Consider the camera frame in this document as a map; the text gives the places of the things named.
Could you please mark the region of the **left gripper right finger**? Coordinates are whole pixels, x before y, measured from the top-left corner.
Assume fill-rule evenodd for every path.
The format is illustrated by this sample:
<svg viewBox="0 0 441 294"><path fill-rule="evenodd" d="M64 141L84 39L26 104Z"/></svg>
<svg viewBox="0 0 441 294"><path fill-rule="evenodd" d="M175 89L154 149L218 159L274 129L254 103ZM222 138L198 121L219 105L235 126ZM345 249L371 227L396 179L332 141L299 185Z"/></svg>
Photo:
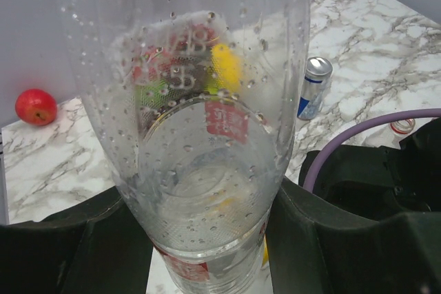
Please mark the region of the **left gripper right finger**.
<svg viewBox="0 0 441 294"><path fill-rule="evenodd" d="M275 293L439 293L440 214L382 221L284 178L266 230Z"/></svg>

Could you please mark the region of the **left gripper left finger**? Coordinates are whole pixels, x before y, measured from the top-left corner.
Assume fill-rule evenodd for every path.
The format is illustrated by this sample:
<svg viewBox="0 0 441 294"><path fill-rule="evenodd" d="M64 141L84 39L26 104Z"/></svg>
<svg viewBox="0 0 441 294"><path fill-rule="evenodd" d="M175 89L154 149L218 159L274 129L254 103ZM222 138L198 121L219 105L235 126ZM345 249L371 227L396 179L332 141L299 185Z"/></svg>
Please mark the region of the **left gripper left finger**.
<svg viewBox="0 0 441 294"><path fill-rule="evenodd" d="M112 187L40 222L1 226L1 292L145 293L152 249Z"/></svg>

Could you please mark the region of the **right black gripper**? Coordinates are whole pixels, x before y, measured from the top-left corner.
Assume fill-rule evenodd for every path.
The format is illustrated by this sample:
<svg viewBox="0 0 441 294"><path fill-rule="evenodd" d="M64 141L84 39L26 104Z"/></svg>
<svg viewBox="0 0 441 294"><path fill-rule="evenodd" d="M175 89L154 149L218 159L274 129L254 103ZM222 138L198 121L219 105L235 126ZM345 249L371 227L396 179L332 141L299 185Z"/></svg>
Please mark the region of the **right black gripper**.
<svg viewBox="0 0 441 294"><path fill-rule="evenodd" d="M341 145L300 205L308 216L351 213L382 221L399 213L440 217L440 119L397 147Z"/></svg>

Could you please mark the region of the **red label clear bottle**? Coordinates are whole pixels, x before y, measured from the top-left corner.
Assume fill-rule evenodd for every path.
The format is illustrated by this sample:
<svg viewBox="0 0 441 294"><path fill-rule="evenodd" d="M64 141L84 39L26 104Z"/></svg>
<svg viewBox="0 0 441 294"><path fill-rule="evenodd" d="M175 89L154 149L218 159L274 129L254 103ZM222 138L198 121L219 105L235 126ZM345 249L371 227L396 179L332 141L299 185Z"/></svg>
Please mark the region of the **red label clear bottle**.
<svg viewBox="0 0 441 294"><path fill-rule="evenodd" d="M415 128L416 121L414 118L406 120L397 120L389 123L390 129L399 136L409 135Z"/></svg>

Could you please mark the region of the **clear water bottle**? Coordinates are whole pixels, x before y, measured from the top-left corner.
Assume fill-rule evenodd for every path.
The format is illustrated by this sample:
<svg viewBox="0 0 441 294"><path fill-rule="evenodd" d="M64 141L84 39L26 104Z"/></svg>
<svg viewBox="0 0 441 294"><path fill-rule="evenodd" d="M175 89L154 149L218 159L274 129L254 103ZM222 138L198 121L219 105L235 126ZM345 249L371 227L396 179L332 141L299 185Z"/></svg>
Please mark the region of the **clear water bottle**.
<svg viewBox="0 0 441 294"><path fill-rule="evenodd" d="M76 86L116 188L184 293L244 293L294 145L309 0L58 0ZM242 61L240 90L200 95L140 137L109 56L135 25L209 10Z"/></svg>

